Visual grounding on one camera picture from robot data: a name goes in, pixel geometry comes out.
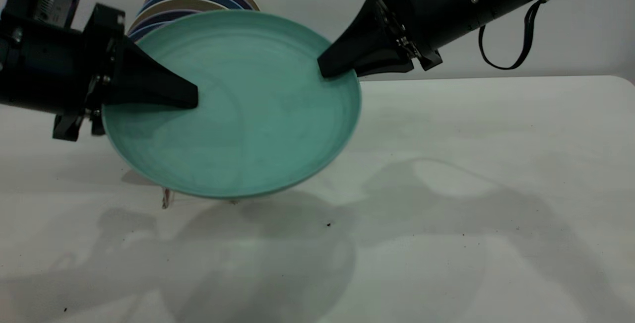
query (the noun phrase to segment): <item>teal plate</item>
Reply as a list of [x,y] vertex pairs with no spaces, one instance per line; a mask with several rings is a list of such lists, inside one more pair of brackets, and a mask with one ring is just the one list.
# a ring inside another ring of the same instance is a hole
[[292,187],[324,169],[358,122],[354,71],[320,75],[330,42],[290,20],[213,11],[157,29],[139,46],[199,86],[199,106],[104,106],[111,143],[163,187],[243,198]]

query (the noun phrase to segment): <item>robotic end effector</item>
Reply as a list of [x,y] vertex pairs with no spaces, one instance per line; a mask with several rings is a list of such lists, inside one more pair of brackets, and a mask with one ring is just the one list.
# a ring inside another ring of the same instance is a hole
[[438,48],[532,0],[367,0],[351,26],[320,56],[324,77],[424,70],[440,65]]
[[54,113],[54,138],[77,140],[84,117],[105,134],[102,104],[191,109],[198,88],[124,35],[125,14],[97,4],[82,32],[79,0],[7,0],[0,17],[0,104]]

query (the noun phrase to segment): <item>black strap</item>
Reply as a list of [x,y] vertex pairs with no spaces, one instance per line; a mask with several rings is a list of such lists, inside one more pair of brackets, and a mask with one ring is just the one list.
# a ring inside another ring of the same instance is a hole
[[511,65],[510,67],[501,67],[494,65],[485,55],[485,50],[483,49],[483,35],[485,34],[485,25],[483,25],[478,34],[478,45],[481,49],[483,60],[485,60],[485,62],[489,65],[492,65],[500,70],[513,70],[522,65],[522,63],[524,63],[524,61],[527,59],[527,56],[529,56],[531,45],[533,45],[533,29],[536,22],[536,15],[538,15],[538,9],[546,2],[549,2],[549,0],[538,0],[538,2],[534,3],[531,8],[529,8],[529,11],[527,11],[527,15],[524,16],[524,43],[522,45],[522,53],[520,54],[520,57],[514,63],[514,65]]

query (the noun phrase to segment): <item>white table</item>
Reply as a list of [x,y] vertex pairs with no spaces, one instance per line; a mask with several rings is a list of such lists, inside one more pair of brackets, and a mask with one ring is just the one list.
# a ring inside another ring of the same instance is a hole
[[319,176],[169,210],[88,126],[0,108],[0,322],[635,322],[635,87],[363,90]]

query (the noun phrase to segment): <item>screw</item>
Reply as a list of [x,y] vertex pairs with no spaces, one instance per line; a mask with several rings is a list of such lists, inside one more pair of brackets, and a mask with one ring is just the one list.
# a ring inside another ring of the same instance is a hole
[[13,38],[13,41],[15,41],[16,44],[20,44],[22,43],[22,28],[16,28],[13,31],[13,34],[11,35],[11,37]]

